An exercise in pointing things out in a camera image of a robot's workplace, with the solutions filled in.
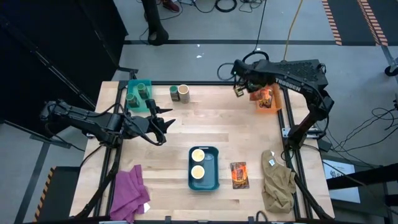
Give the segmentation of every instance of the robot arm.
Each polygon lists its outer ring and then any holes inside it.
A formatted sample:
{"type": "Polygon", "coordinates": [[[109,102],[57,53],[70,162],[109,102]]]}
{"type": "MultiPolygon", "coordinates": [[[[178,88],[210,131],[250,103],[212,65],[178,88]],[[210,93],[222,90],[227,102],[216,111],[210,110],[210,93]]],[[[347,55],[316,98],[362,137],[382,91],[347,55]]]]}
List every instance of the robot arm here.
{"type": "Polygon", "coordinates": [[[70,106],[64,101],[50,101],[45,105],[40,118],[45,122],[63,122],[82,130],[85,134],[93,134],[107,147],[117,147],[120,144],[118,139],[132,139],[138,136],[152,144],[161,145],[166,142],[164,134],[167,133],[167,128],[175,120],[164,122],[163,118],[158,118],[156,114],[171,109],[160,109],[154,100],[147,100],[146,104],[151,115],[143,118],[131,117],[129,113],[95,113],[70,106]],[[158,142],[150,140],[146,133],[154,133],[158,142]]]}
{"type": "Polygon", "coordinates": [[[291,127],[289,131],[286,144],[292,149],[301,148],[307,137],[307,131],[317,121],[327,118],[334,104],[329,94],[316,83],[310,83],[306,78],[283,72],[268,59],[262,59],[250,65],[242,60],[235,60],[231,74],[239,77],[238,84],[235,86],[237,96],[243,95],[243,89],[247,89],[249,93],[252,93],[273,83],[278,83],[280,86],[304,96],[309,114],[299,125],[291,127]]]}

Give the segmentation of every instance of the beige towel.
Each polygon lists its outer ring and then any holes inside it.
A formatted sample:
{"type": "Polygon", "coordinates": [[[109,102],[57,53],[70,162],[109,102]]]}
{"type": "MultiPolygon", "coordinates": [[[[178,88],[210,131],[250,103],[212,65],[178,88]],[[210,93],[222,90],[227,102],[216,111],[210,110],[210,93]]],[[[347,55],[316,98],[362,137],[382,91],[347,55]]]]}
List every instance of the beige towel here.
{"type": "Polygon", "coordinates": [[[262,198],[266,210],[274,213],[289,213],[293,208],[292,194],[296,191],[295,173],[278,164],[270,150],[262,153],[264,188],[262,198]]]}

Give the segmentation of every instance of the teal tray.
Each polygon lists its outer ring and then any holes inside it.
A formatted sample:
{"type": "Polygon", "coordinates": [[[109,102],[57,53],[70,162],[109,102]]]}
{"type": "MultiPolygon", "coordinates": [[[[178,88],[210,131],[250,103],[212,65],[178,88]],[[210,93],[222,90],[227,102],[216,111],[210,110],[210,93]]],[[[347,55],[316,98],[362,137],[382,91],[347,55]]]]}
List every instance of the teal tray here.
{"type": "Polygon", "coordinates": [[[220,183],[218,182],[218,149],[212,146],[195,146],[189,150],[188,162],[188,186],[192,190],[211,191],[216,190],[220,183]],[[191,154],[195,149],[201,149],[205,153],[205,159],[201,162],[195,162],[191,154]],[[191,169],[195,165],[201,165],[205,169],[205,175],[201,179],[195,179],[191,175],[191,169]]]}
{"type": "Polygon", "coordinates": [[[148,89],[148,94],[149,94],[149,99],[152,99],[152,82],[150,80],[130,80],[129,84],[127,86],[127,94],[132,93],[134,94],[139,102],[139,107],[137,108],[132,108],[127,104],[127,108],[133,112],[148,112],[149,109],[147,108],[147,105],[145,104],[145,100],[143,100],[137,90],[137,85],[143,83],[148,89]]]}

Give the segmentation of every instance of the gray floor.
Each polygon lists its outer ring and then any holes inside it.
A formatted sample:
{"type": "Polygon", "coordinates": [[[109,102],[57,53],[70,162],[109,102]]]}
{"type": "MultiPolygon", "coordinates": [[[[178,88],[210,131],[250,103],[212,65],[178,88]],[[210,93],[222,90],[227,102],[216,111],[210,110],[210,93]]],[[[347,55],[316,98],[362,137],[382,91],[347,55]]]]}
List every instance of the gray floor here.
{"type": "MultiPolygon", "coordinates": [[[[130,33],[126,40],[137,40],[147,28],[142,5],[132,0],[114,1],[127,31],[130,33]]],[[[213,2],[213,0],[197,0],[198,7],[202,10],[210,9],[213,2]]],[[[228,1],[221,2],[225,7],[229,3],[228,1]]],[[[298,3],[299,0],[268,0],[260,38],[262,40],[285,40],[298,3]]],[[[201,14],[193,6],[184,5],[181,16],[162,23],[169,32],[170,39],[174,40],[255,40],[261,10],[261,7],[255,9],[252,14],[237,10],[230,13],[214,11],[209,14],[201,14]]],[[[161,6],[159,6],[159,14],[161,18],[175,15],[161,6]]],[[[321,0],[304,0],[291,39],[333,40],[321,0]]],[[[163,81],[210,81],[217,80],[216,69],[221,63],[243,58],[253,48],[254,45],[237,44],[182,44],[160,47],[125,45],[120,66],[138,68],[139,78],[163,81]]],[[[283,59],[283,45],[260,45],[259,48],[266,51],[272,61],[278,62],[283,59]]],[[[392,55],[398,57],[398,47],[389,48],[392,55]]],[[[382,73],[387,66],[387,60],[380,47],[289,46],[287,60],[310,58],[317,58],[327,66],[327,77],[330,83],[327,90],[336,102],[330,113],[329,129],[338,141],[344,140],[353,128],[370,118],[373,108],[390,109],[393,107],[392,101],[394,93],[398,91],[398,85],[395,78],[389,78],[382,73]]],[[[222,69],[222,74],[227,76],[228,69],[222,69]]],[[[113,80],[126,79],[128,79],[126,72],[116,72],[113,78],[113,80]]],[[[375,122],[372,129],[365,129],[355,136],[347,142],[345,148],[362,146],[382,139],[389,131],[392,131],[392,129],[384,130],[388,125],[388,121],[375,122]]],[[[65,130],[61,136],[80,147],[84,147],[86,144],[86,138],[73,128],[65,130]]],[[[398,162],[397,143],[397,133],[394,133],[380,144],[351,152],[352,155],[366,162],[388,165],[398,162]]],[[[0,211],[3,223],[12,223],[15,219],[41,146],[41,142],[29,139],[27,133],[6,124],[0,124],[0,148],[2,152],[5,152],[5,156],[0,157],[0,174],[4,180],[7,180],[1,183],[0,190],[2,201],[8,202],[7,207],[0,211]]],[[[25,222],[33,219],[50,167],[77,166],[82,157],[83,153],[74,149],[50,147],[25,222]]],[[[396,183],[389,184],[389,190],[393,193],[397,193],[397,189],[396,183]]],[[[338,209],[335,212],[338,219],[341,220],[361,223],[382,222],[377,217],[368,217],[338,209]]]]}

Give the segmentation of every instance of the red shoe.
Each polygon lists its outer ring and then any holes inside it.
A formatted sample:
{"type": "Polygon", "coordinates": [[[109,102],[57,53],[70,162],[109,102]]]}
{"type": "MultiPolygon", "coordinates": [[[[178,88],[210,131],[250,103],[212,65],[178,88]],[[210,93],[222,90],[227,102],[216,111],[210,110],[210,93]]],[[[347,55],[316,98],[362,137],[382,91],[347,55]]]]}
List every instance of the red shoe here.
{"type": "Polygon", "coordinates": [[[180,8],[178,5],[174,4],[172,0],[163,0],[163,7],[172,11],[172,12],[179,12],[180,8]]]}

